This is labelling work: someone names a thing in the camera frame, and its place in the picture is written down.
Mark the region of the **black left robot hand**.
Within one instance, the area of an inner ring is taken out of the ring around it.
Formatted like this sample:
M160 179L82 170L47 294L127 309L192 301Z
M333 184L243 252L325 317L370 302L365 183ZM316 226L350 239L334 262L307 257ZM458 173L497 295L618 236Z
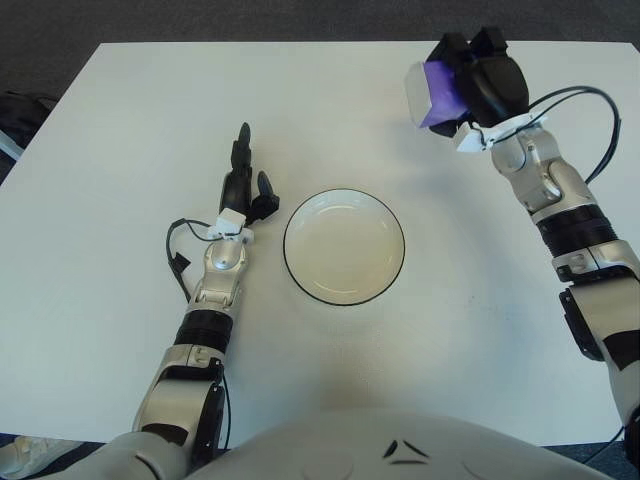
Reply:
M241 125L231 151L231 170L226 174L219 211L229 208L245 216L245 225L265 220L279 210L280 198L275 194L268 175L260 171L257 176L258 195L252 195L251 129L247 122Z

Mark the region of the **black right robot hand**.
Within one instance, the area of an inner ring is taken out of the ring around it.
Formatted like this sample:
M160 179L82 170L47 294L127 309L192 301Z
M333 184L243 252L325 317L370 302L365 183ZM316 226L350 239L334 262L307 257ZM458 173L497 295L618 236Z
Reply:
M494 26L470 40L444 34L424 63L430 107L423 125L451 138L464 121L489 128L526 113L529 90L507 48Z

